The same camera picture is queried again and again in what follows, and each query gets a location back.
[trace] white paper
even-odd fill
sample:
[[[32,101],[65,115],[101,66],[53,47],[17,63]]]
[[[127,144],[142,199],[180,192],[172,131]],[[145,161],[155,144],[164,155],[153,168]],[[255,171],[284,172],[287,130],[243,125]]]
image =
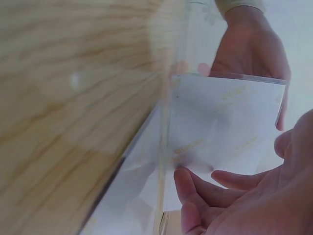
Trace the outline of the white paper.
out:
[[[275,83],[180,76],[171,109],[172,159],[163,210],[181,208],[173,179],[179,166],[215,184],[210,177],[215,169],[253,174],[275,131],[284,90],[285,85]],[[158,157],[157,150],[147,154],[152,159]],[[148,178],[140,197],[153,207],[156,190],[157,170]]]
[[[173,172],[206,181],[214,169],[253,174],[275,130],[285,85],[186,74],[173,94],[164,211],[180,210]],[[156,106],[83,235],[150,235],[157,202],[160,107]]]

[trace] wood grain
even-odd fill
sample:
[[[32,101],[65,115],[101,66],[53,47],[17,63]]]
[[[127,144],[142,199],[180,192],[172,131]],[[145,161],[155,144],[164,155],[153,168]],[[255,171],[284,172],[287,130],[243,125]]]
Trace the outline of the wood grain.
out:
[[[175,62],[180,5],[0,2],[0,234],[78,232]]]

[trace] wrist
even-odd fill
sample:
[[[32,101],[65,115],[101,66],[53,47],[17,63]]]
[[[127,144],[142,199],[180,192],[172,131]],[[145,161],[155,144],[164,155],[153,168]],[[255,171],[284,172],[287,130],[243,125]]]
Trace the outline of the wrist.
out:
[[[254,28],[270,29],[263,12],[252,6],[237,6],[225,13],[228,26],[247,25]]]

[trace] sleeve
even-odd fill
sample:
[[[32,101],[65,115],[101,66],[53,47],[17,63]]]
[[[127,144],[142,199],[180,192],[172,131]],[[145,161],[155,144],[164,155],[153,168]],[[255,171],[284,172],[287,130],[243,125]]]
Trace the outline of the sleeve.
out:
[[[236,6],[252,6],[265,12],[262,0],[215,0],[215,3],[223,16],[226,11]]]

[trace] wooden surface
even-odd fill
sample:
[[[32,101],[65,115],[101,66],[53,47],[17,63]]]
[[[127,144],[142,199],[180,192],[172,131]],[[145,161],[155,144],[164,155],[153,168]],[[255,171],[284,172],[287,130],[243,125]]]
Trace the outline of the wooden surface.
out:
[[[0,2],[0,234],[79,231],[158,99],[179,2]]]

